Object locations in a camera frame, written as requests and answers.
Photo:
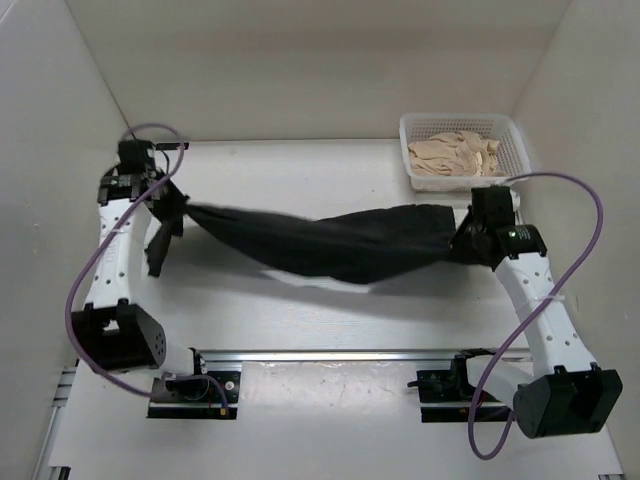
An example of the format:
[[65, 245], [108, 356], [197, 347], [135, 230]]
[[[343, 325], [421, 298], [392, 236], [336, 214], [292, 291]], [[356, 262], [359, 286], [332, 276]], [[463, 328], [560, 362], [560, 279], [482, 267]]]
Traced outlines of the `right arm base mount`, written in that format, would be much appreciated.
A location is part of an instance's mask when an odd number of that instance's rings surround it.
[[416, 358], [407, 388], [419, 397], [422, 424], [466, 424], [475, 387], [468, 382], [466, 361], [489, 357], [494, 349], [436, 351]]

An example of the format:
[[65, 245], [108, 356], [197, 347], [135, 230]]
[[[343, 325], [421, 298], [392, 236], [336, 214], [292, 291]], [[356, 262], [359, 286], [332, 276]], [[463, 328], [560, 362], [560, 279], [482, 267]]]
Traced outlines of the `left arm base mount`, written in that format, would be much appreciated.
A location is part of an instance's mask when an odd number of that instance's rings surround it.
[[210, 380], [176, 381], [162, 374], [152, 384], [149, 419], [236, 420], [241, 393], [239, 361], [206, 360]]

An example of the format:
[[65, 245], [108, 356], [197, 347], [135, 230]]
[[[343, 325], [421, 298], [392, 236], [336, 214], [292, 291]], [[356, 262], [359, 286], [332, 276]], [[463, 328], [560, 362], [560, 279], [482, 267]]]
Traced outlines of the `black trousers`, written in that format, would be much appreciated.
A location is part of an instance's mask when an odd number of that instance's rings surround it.
[[190, 217], [219, 242], [272, 269], [367, 285], [446, 261], [470, 265], [468, 241], [455, 242], [451, 207], [401, 205], [309, 220], [290, 215], [181, 201], [146, 248], [160, 275], [175, 222]]

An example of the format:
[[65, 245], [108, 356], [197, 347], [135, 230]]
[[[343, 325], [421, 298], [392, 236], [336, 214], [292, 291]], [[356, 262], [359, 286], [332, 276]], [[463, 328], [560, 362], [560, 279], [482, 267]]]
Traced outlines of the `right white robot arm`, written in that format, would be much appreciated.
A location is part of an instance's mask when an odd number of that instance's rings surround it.
[[474, 188], [468, 214], [451, 243], [474, 253], [506, 290], [519, 325], [492, 354], [474, 354], [449, 375], [449, 387], [470, 400], [502, 402], [528, 438], [596, 433], [621, 392], [614, 369], [602, 369], [582, 343], [550, 273], [536, 227], [515, 220], [507, 186]]

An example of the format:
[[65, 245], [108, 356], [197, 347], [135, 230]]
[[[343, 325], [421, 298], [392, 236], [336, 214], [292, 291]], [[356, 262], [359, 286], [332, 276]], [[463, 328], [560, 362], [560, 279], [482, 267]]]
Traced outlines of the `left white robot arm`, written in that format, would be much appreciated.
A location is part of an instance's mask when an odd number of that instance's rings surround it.
[[152, 142], [123, 140], [117, 153], [97, 196], [104, 250], [89, 270], [91, 287], [71, 315], [71, 330], [102, 370], [176, 376], [177, 391], [198, 400], [210, 386], [202, 355], [170, 340], [141, 300], [144, 278], [160, 275], [172, 239], [184, 233], [186, 198], [156, 166]]

